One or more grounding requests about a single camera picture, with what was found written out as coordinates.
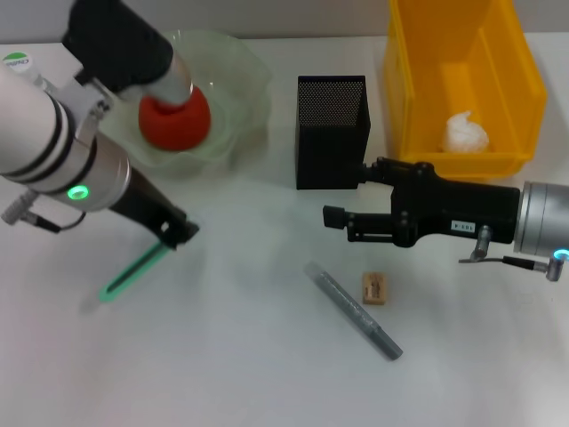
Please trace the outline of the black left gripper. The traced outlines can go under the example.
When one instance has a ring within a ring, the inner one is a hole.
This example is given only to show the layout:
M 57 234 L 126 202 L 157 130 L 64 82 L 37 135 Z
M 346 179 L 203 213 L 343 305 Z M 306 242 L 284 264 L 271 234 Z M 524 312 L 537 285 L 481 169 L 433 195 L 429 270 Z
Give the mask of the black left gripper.
M 124 194 L 109 209 L 146 228 L 169 248 L 189 242 L 200 230 L 139 171 L 132 171 Z

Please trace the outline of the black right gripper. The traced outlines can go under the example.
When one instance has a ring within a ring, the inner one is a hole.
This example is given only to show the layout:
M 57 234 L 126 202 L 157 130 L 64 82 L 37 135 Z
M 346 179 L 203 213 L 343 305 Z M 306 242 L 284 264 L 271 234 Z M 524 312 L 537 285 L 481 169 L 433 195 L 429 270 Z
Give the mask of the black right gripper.
M 493 242 L 513 242 L 520 202 L 517 188 L 450 181 L 438 176 L 429 163 L 386 157 L 362 164 L 359 182 L 392 185 L 391 213 L 353 213 L 325 205 L 325 227 L 346 230 L 349 242 L 411 247 L 433 234 L 476 239 L 484 226 L 491 229 Z

